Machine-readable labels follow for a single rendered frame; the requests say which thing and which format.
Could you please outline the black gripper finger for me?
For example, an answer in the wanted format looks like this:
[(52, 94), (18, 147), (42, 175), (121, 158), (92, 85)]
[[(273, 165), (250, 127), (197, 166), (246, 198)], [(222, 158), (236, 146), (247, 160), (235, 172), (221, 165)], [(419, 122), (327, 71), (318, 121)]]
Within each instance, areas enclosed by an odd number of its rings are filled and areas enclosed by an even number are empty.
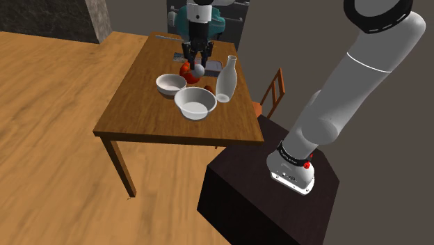
[(212, 55), (212, 51), (214, 48), (214, 42), (210, 40), (205, 46), (204, 49), (201, 51), (201, 65), (203, 67), (207, 66), (208, 58)]
[(183, 42), (182, 43), (182, 49), (183, 49), (184, 58), (190, 64), (190, 69), (194, 70), (195, 69), (195, 57), (196, 57), (197, 52), (198, 52), (195, 43)]

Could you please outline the red pumpkin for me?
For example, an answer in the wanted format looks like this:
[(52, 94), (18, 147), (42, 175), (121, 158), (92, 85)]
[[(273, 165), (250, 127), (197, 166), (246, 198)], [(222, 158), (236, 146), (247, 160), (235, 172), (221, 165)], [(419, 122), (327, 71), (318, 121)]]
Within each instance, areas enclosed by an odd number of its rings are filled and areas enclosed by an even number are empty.
[(179, 75), (185, 78), (186, 82), (188, 84), (196, 84), (199, 82), (201, 77), (195, 77), (192, 73), (191, 66), (189, 62), (183, 63), (183, 65), (180, 67)]

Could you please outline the white glass bottle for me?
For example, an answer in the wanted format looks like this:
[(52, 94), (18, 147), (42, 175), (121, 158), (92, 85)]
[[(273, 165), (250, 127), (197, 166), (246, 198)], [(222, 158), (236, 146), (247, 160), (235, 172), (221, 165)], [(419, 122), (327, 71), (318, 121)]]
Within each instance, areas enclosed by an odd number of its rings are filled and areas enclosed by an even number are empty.
[(227, 103), (232, 99), (237, 83), (236, 60), (236, 56), (229, 55), (226, 66), (218, 75), (216, 81), (216, 99), (219, 102)]

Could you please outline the small white bowl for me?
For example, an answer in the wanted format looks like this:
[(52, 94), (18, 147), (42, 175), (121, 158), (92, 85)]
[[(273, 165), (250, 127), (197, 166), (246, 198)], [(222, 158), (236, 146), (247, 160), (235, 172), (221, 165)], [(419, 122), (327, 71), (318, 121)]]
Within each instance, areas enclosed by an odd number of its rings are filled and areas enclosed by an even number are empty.
[(185, 78), (178, 74), (163, 74), (156, 79), (157, 90), (164, 94), (173, 96), (187, 85)]

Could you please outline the large white bowl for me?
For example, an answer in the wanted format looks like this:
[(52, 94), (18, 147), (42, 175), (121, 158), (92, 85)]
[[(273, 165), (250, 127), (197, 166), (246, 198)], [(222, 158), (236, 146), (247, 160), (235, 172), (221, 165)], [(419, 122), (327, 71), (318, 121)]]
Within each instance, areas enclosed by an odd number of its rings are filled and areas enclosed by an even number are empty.
[(174, 101), (181, 114), (189, 120), (205, 119), (217, 105), (216, 97), (199, 87), (181, 89), (175, 94)]

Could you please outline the brown wooden table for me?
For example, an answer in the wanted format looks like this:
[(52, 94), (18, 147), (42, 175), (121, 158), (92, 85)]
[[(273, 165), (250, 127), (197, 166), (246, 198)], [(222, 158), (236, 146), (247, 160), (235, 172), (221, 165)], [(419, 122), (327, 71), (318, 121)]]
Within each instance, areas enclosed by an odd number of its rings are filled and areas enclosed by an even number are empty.
[(157, 77), (177, 74), (181, 67), (173, 61), (176, 52), (182, 52), (179, 35), (151, 32), (93, 130), (131, 197), (136, 189), (118, 147), (120, 141), (222, 147), (264, 142), (239, 63), (232, 99), (218, 104), (204, 120), (186, 119), (172, 99), (160, 94)]

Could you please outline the orange wooden chair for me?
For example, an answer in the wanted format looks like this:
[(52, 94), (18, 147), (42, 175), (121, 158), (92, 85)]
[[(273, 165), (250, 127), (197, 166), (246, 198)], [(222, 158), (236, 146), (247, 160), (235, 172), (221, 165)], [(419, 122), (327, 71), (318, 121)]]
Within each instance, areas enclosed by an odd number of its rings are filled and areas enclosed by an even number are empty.
[(267, 114), (267, 118), (269, 119), (276, 108), (278, 107), (278, 104), (284, 97), (286, 91), (284, 87), (284, 78), (282, 74), (282, 68), (279, 68), (276, 72), (274, 78), (272, 79), (270, 85), (268, 86), (266, 92), (264, 93), (264, 96), (261, 100), (261, 102), (254, 102), (252, 101), (252, 105), (254, 107), (255, 115), (259, 117), (262, 114), (262, 107), (265, 103), (265, 100), (268, 96), (268, 94), (271, 94), (272, 96), (272, 107), (271, 110)]

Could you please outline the dark robot stand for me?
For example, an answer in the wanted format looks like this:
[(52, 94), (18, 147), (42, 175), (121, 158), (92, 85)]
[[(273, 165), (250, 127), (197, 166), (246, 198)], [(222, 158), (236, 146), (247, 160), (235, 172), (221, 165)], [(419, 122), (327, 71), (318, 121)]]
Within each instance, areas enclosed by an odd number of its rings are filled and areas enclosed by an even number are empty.
[(288, 131), (264, 116), (258, 122), (261, 146), (228, 146), (207, 165), (197, 210), (231, 245), (323, 245), (337, 175), (315, 150), (309, 194), (273, 180), (266, 158)]

